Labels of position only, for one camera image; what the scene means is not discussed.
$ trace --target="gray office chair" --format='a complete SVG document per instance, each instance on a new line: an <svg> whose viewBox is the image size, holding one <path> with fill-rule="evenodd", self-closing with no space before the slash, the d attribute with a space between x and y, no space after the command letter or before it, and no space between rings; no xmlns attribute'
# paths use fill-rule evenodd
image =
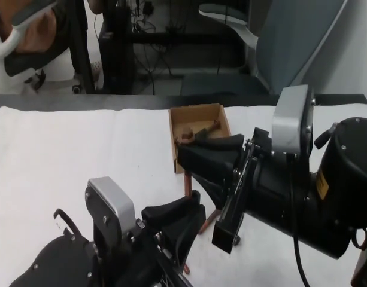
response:
<svg viewBox="0 0 367 287"><path fill-rule="evenodd" d="M301 83L348 0L274 0L260 37L247 28L247 17L231 7L202 4L199 13L230 26L246 44L251 75L192 74L181 95L280 94Z"/></svg>

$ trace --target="metal bracket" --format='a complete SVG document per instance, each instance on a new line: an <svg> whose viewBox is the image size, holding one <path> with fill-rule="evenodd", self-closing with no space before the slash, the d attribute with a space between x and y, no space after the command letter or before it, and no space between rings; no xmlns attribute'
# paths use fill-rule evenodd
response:
<svg viewBox="0 0 367 287"><path fill-rule="evenodd" d="M272 122L272 150L300 154L310 146L314 95L307 85L284 88Z"/></svg>

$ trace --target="chair armrest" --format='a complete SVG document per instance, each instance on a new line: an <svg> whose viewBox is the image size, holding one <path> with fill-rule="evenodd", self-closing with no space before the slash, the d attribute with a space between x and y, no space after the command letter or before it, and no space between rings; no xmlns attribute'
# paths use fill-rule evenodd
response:
<svg viewBox="0 0 367 287"><path fill-rule="evenodd" d="M7 57L16 49L30 23L49 11L56 4L57 0L33 0L17 12L11 21L13 30L9 37L4 42L0 41L0 59Z"/></svg>
<svg viewBox="0 0 367 287"><path fill-rule="evenodd" d="M248 17L243 12L232 8L227 7L226 5L219 5L219 4L201 4L199 6L199 13L203 16L210 17L223 23L226 20L226 13L227 13L227 22L240 24L240 25L247 25Z"/></svg>
<svg viewBox="0 0 367 287"><path fill-rule="evenodd" d="M231 27L252 49L256 49L258 37L248 29L248 16L232 7L218 4L202 4L199 13Z"/></svg>

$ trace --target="white wall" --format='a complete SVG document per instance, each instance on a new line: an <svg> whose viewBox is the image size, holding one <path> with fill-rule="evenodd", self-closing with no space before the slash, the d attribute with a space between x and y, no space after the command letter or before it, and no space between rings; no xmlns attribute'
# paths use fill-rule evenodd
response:
<svg viewBox="0 0 367 287"><path fill-rule="evenodd" d="M305 82L316 93L361 93L367 97L367 0L348 1Z"/></svg>

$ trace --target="yellow warning label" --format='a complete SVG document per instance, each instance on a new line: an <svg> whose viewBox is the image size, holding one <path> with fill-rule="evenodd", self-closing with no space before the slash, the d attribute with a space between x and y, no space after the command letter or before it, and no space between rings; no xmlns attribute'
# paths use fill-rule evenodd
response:
<svg viewBox="0 0 367 287"><path fill-rule="evenodd" d="M326 194L329 189L329 185L326 181L326 178L324 177L323 171L319 169L316 177L316 188L317 192L319 193L319 196L322 200L326 197Z"/></svg>

